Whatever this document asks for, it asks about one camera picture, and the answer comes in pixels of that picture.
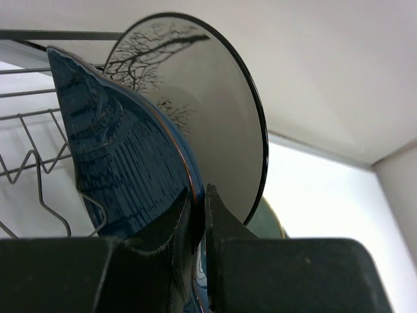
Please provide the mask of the cream round plate tree drawing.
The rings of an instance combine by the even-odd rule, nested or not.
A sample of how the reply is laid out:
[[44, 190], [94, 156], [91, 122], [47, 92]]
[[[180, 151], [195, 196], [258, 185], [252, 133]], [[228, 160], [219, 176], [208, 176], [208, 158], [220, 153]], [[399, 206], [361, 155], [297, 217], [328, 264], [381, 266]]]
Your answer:
[[213, 26], [153, 14], [117, 41], [104, 73], [158, 106], [187, 138], [203, 180], [242, 223], [254, 216], [268, 169], [258, 90], [235, 47]]

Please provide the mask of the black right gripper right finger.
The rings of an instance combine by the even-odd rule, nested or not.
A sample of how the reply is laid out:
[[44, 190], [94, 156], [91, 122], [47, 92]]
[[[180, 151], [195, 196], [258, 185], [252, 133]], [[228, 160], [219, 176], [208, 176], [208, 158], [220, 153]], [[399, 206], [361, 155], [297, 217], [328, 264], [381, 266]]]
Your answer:
[[222, 239], [258, 239], [224, 205], [215, 185], [205, 189], [205, 246], [207, 262], [207, 294], [209, 308], [217, 312], [220, 301], [220, 241]]

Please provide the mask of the dark blue leaf-shaped plate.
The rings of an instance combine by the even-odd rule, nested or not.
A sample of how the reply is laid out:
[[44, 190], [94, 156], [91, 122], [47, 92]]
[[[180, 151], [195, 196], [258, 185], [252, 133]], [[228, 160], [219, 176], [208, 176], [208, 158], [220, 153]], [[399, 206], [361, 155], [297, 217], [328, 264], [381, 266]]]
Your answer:
[[178, 128], [154, 104], [77, 55], [49, 46], [76, 182], [98, 234], [116, 239], [98, 300], [102, 312], [140, 312], [137, 254], [125, 241], [167, 211], [183, 189], [191, 199], [195, 253], [191, 297], [182, 312], [206, 312], [197, 279], [205, 229], [203, 180]]

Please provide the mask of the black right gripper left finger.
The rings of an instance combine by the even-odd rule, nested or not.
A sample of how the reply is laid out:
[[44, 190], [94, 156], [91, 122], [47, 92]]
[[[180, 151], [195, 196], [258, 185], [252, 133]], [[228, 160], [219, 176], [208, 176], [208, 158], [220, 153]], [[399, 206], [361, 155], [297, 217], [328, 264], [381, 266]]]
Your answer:
[[167, 211], [125, 241], [138, 256], [134, 291], [140, 312], [182, 312], [195, 253], [191, 199], [183, 189]]

